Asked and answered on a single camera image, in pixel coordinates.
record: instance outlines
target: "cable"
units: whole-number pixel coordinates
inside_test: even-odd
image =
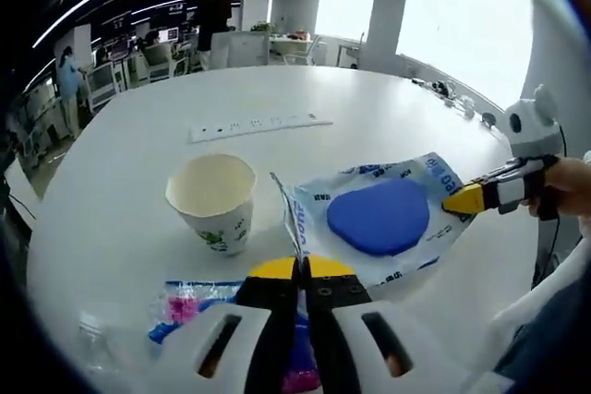
[[[559,129],[561,131],[562,149],[564,152],[564,157],[567,157],[568,151],[566,148],[566,137],[564,136],[564,131],[562,130],[561,125],[559,125]],[[537,281],[536,281],[535,286],[538,286],[538,284],[544,280],[544,276],[546,275],[546,271],[548,269],[548,264],[550,263],[550,260],[552,259],[552,255],[554,254],[554,248],[556,247],[556,241],[558,240],[558,231],[560,230],[560,228],[561,228],[561,217],[559,216],[559,218],[556,221],[556,231],[554,232],[554,240],[552,240],[552,246],[550,247],[550,250],[548,252],[548,256],[546,257],[546,262],[544,263],[544,267],[542,268],[540,274],[538,274],[538,276],[537,276]]]
[[[12,198],[14,198],[14,199],[15,199],[15,201],[16,201],[17,203],[19,203],[19,205],[20,205],[22,208],[24,208],[24,209],[25,209],[25,210],[26,210],[26,211],[27,211],[27,212],[30,214],[30,216],[31,216],[31,217],[32,217],[34,220],[37,220],[37,218],[35,217],[35,215],[34,215],[32,212],[30,212],[30,211],[29,211],[29,209],[27,208],[27,205],[25,205],[24,203],[22,203],[20,200],[18,200],[18,199],[17,199],[16,197],[14,197],[12,194],[9,194],[9,196],[11,196]]]

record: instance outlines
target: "white power strip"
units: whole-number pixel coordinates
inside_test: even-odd
[[[244,122],[232,122],[223,125],[193,125],[188,129],[188,142],[200,143],[218,138],[317,125],[332,125],[332,121],[319,119],[315,114],[308,113],[251,119]]]

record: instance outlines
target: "white paper cup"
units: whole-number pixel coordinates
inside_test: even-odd
[[[256,175],[243,160],[210,154],[168,180],[166,198],[213,251],[231,256],[247,245]]]

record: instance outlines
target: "hand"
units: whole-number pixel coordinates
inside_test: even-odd
[[[558,209],[569,216],[591,217],[591,165],[578,159],[563,158],[546,171],[546,186],[558,190]],[[539,198],[531,198],[523,205],[537,216]]]

